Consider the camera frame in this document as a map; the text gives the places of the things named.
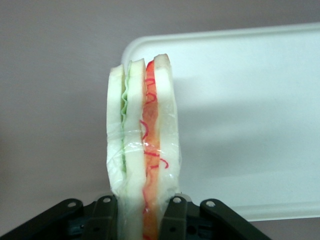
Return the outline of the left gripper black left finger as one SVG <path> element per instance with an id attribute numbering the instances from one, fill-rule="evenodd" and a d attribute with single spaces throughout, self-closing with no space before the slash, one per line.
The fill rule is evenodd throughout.
<path id="1" fill-rule="evenodd" d="M 2 235 L 2 240 L 116 240 L 118 202 L 106 195 L 84 205 L 69 198 Z"/>

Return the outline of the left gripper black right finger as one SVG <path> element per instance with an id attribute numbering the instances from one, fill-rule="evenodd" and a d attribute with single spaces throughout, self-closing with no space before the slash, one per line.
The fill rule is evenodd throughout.
<path id="1" fill-rule="evenodd" d="M 217 199 L 195 205 L 175 195 L 160 224 L 160 240 L 269 240 L 270 237 Z"/>

